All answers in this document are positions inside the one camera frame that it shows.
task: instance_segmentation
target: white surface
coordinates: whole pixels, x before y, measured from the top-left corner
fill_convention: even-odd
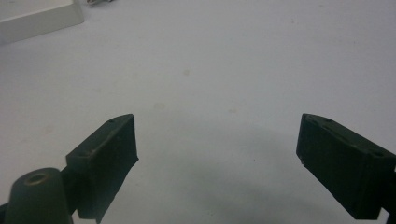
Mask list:
[[[0,44],[84,21],[78,0],[0,0]]]
[[[295,148],[307,112],[396,153],[395,4],[119,0],[0,47],[0,203],[134,113],[140,161],[105,224],[385,223],[350,217]]]

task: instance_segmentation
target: white table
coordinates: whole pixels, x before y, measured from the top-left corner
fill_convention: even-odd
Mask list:
[[[103,223],[385,223],[354,220],[295,149],[312,113],[396,153],[394,1],[118,0],[83,13],[0,46],[0,203],[133,113],[140,161]]]

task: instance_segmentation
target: white box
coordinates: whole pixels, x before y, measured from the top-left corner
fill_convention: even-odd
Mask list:
[[[84,22],[78,0],[0,0],[0,43]]]

